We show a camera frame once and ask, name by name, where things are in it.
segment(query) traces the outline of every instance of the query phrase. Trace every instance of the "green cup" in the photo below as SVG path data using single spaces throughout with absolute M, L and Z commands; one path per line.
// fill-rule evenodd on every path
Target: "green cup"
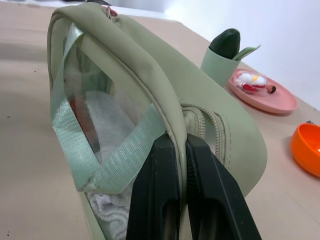
M 201 70 L 221 87 L 225 87 L 237 69 L 239 61 L 220 56 L 208 47 L 201 64 Z

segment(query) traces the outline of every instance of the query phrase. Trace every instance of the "green strap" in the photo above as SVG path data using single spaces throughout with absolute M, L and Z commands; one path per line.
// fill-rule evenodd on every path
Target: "green strap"
M 68 161 L 75 187 L 81 192 L 120 193 L 138 174 L 155 139 L 165 126 L 153 104 L 128 138 L 111 154 L 98 163 L 83 133 L 64 90 L 65 59 L 83 32 L 71 25 L 60 69 L 51 93 L 53 129 Z

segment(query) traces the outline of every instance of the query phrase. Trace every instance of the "white towel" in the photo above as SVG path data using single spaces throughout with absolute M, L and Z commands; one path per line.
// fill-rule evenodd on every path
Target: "white towel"
M 107 93 L 87 92 L 86 104 L 100 144 L 100 151 L 95 155 L 102 163 L 129 136 L 135 125 Z M 117 195 L 87 194 L 94 214 L 107 223 L 111 240 L 126 239 L 133 182 Z

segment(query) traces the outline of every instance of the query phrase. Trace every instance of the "green vegetable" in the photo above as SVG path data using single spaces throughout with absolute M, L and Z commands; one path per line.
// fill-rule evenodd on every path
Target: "green vegetable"
M 240 32 L 234 28 L 225 30 L 212 40 L 209 48 L 224 58 L 233 59 L 239 53 Z

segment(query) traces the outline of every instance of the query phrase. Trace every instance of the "table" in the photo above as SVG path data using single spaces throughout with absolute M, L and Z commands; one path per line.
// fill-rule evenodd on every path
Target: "table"
M 46 45 L 53 10 L 0 2 L 0 239 L 90 238 L 50 120 Z M 176 21 L 134 19 L 200 66 L 207 40 Z M 265 173 L 246 197 L 262 239 L 319 239 L 320 180 L 295 164 L 289 142 L 300 123 L 320 124 L 320 113 L 300 99 L 285 116 L 241 104 L 268 150 Z

